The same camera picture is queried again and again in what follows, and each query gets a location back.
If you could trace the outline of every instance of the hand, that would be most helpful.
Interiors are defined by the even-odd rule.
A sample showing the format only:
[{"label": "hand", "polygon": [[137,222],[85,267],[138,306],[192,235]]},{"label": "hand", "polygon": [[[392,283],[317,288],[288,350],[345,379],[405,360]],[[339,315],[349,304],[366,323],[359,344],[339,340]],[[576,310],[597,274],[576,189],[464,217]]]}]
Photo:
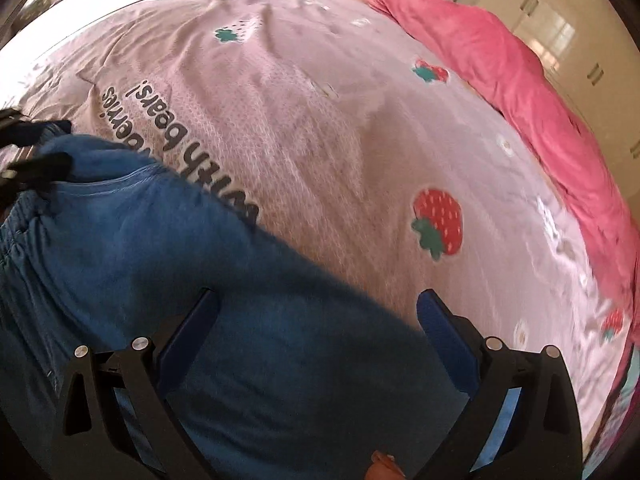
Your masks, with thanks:
[{"label": "hand", "polygon": [[367,471],[364,480],[404,480],[404,473],[391,455],[375,451],[371,455],[371,461],[373,464]]}]

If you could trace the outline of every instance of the blue jeans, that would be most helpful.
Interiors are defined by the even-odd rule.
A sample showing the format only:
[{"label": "blue jeans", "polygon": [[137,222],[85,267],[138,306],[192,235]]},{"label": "blue jeans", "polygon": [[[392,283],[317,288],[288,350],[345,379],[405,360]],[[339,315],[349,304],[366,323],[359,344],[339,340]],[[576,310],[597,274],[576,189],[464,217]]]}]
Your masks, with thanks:
[{"label": "blue jeans", "polygon": [[466,396],[423,333],[151,158],[89,136],[53,152],[69,182],[22,193],[0,230],[0,408],[44,469],[74,349],[124,348],[203,287],[222,310],[168,400],[220,473],[361,479],[380,449],[413,475],[435,451]]}]

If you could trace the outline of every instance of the metal screw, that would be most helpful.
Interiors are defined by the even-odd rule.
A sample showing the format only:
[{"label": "metal screw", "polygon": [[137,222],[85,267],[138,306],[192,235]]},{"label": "metal screw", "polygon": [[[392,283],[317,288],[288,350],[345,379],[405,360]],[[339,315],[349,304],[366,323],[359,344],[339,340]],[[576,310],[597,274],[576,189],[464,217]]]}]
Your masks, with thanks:
[{"label": "metal screw", "polygon": [[502,350],[502,341],[500,341],[497,337],[490,337],[486,340],[486,347],[489,350],[497,352],[498,350]]},{"label": "metal screw", "polygon": [[548,347],[546,347],[546,354],[552,359],[558,359],[560,357],[560,351],[558,350],[558,347],[553,345],[549,345]]},{"label": "metal screw", "polygon": [[79,359],[81,357],[84,357],[88,353],[89,353],[89,347],[87,345],[80,345],[78,348],[76,348],[74,355]]},{"label": "metal screw", "polygon": [[149,339],[147,339],[146,337],[139,337],[133,340],[133,343],[131,343],[131,347],[134,350],[144,350],[146,347],[149,346]]}]

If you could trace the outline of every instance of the pink blanket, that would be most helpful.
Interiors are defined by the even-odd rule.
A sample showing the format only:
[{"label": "pink blanket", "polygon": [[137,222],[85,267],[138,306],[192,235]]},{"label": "pink blanket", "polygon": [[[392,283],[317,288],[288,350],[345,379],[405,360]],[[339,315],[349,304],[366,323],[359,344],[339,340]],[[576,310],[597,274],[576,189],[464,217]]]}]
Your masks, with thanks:
[{"label": "pink blanket", "polygon": [[465,79],[522,136],[580,224],[601,291],[632,316],[640,235],[593,134],[546,81],[536,55],[500,20],[449,0],[367,0]]}]

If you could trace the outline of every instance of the bedding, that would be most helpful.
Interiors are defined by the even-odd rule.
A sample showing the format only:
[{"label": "bedding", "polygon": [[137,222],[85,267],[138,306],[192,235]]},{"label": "bedding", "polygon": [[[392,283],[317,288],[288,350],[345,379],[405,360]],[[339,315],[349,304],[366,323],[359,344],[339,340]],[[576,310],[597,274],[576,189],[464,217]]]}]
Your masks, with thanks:
[{"label": "bedding", "polygon": [[603,337],[575,216],[518,132],[361,2],[143,2],[17,103],[155,157],[416,328],[434,288],[512,348],[558,346],[583,435],[601,412],[629,322]]},{"label": "bedding", "polygon": [[366,2],[440,56],[520,133],[578,219],[600,288],[631,316],[637,341],[640,234],[594,135],[546,81],[533,51],[479,7]]}]

